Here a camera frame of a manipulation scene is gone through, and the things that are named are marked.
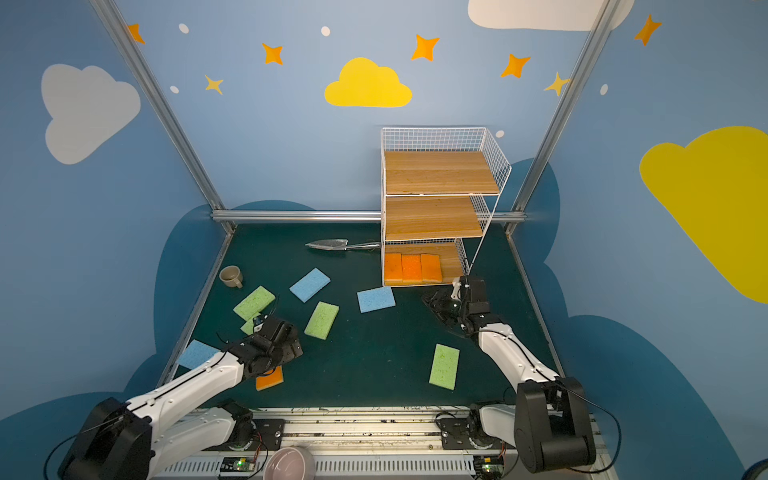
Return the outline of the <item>white wire wooden shelf rack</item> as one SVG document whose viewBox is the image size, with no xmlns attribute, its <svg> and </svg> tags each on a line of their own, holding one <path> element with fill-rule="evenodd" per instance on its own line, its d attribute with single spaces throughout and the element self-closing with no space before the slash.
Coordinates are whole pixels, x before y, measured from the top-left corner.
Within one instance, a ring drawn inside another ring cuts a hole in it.
<svg viewBox="0 0 768 480">
<path fill-rule="evenodd" d="M 471 272 L 512 166 L 486 127 L 385 127 L 381 152 L 381 274 L 386 253 L 439 255 L 442 283 Z"/>
</svg>

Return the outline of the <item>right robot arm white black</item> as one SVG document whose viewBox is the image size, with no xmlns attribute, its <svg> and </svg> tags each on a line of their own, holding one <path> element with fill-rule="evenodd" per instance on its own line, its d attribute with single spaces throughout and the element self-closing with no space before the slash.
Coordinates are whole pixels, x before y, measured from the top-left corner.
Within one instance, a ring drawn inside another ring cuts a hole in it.
<svg viewBox="0 0 768 480">
<path fill-rule="evenodd" d="M 512 406 L 500 402 L 471 411 L 470 438 L 498 439 L 514 447 L 532 474 L 570 470 L 600 475 L 614 468 L 621 443 L 607 465 L 595 466 L 597 447 L 589 409 L 607 409 L 589 400 L 576 378 L 562 376 L 540 361 L 491 311 L 482 278 L 457 277 L 451 287 L 424 295 L 422 302 L 445 327 L 458 327 L 458 335 L 473 340 L 515 392 Z"/>
</svg>

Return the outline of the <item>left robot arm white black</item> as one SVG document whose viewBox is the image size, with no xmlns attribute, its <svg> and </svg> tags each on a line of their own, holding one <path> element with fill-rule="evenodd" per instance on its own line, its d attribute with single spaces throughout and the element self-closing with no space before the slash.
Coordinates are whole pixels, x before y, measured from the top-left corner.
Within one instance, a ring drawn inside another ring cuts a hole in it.
<svg viewBox="0 0 768 480">
<path fill-rule="evenodd" d="M 245 380 L 273 373 L 303 353 L 293 324 L 266 316 L 261 328 L 184 375 L 125 402 L 110 397 L 89 413 L 69 449 L 60 479 L 151 479 L 168 466 L 227 443 L 252 416 L 244 408 L 216 407 L 187 414 Z"/>
</svg>

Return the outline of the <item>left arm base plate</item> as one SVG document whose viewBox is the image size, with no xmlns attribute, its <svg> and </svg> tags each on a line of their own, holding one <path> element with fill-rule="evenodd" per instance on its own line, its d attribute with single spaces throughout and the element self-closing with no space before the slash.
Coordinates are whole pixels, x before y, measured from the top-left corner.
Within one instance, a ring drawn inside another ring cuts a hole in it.
<svg viewBox="0 0 768 480">
<path fill-rule="evenodd" d="M 283 419 L 240 420 L 222 450 L 253 451 L 258 448 L 275 451 L 280 448 L 286 422 Z"/>
</svg>

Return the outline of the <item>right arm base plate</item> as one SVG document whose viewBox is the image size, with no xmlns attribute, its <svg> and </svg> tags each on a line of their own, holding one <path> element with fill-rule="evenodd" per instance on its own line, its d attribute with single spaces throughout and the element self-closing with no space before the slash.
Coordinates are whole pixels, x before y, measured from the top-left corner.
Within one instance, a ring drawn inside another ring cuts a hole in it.
<svg viewBox="0 0 768 480">
<path fill-rule="evenodd" d="M 488 435 L 478 417 L 438 415 L 435 419 L 444 450 L 501 450 L 504 442 Z"/>
</svg>

